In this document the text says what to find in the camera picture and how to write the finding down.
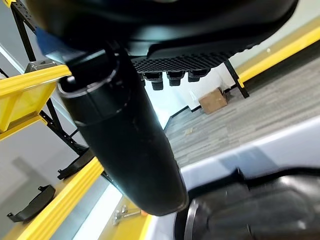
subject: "perforated black panel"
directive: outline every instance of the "perforated black panel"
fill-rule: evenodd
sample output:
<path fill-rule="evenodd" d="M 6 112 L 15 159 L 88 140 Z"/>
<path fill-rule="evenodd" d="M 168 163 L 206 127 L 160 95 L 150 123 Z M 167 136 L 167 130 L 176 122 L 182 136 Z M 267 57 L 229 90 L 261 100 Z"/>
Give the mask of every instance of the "perforated black panel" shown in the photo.
<path fill-rule="evenodd" d="M 158 59 L 139 57 L 133 59 L 132 63 L 138 73 L 211 69 L 220 65 L 235 53 L 233 51 L 201 53 Z"/>

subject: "cardboard box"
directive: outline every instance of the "cardboard box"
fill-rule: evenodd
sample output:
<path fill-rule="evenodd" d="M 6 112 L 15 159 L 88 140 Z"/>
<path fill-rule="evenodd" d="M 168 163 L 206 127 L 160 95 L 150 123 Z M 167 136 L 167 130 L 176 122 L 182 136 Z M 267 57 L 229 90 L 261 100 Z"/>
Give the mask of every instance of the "cardboard box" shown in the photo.
<path fill-rule="evenodd" d="M 199 103 L 206 114 L 211 114 L 228 105 L 226 96 L 220 87 L 201 97 Z"/>

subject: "yellow shelf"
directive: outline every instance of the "yellow shelf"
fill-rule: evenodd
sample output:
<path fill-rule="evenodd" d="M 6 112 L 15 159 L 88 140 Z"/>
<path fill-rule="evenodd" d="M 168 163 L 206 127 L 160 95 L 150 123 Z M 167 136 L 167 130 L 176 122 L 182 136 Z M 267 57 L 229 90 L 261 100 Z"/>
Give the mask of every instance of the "yellow shelf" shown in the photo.
<path fill-rule="evenodd" d="M 284 37 L 235 70 L 241 87 L 244 82 L 271 68 L 284 59 L 320 40 L 320 17 L 316 17 Z"/>
<path fill-rule="evenodd" d="M 16 122 L 30 122 L 42 110 L 56 82 L 63 76 L 71 75 L 68 67 L 59 65 L 46 69 L 9 77 L 0 81 L 0 140 L 26 127 Z"/>
<path fill-rule="evenodd" d="M 115 210 L 120 210 L 123 205 L 126 205 L 128 209 L 136 208 L 129 199 L 123 196 Z M 147 216 L 135 216 L 114 226 L 111 217 L 98 240 L 144 240 L 152 218 L 153 216 L 150 214 Z"/>
<path fill-rule="evenodd" d="M 4 240 L 48 240 L 103 172 L 94 157 L 74 176 L 56 186 L 53 200 L 30 223 L 18 223 Z"/>

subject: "black cylindrical tube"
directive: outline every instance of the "black cylindrical tube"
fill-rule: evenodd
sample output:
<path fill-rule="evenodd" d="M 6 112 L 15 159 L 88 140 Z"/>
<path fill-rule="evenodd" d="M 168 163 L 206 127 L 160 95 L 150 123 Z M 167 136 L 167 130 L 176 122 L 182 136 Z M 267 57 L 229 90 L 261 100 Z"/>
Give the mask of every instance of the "black cylindrical tube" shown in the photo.
<path fill-rule="evenodd" d="M 152 215 L 180 211 L 188 194 L 169 141 L 128 56 L 114 59 L 107 77 L 81 89 L 61 79 L 60 96 L 122 193 Z"/>

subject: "gray carpet floor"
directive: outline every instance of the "gray carpet floor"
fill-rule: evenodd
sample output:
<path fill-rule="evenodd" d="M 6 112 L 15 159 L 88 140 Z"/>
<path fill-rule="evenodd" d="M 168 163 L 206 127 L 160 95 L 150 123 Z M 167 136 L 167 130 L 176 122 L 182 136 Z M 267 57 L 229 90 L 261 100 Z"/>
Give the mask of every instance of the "gray carpet floor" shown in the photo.
<path fill-rule="evenodd" d="M 184 110 L 165 133 L 180 167 L 320 115 L 320 44 L 317 42 L 237 88 L 212 114 Z"/>

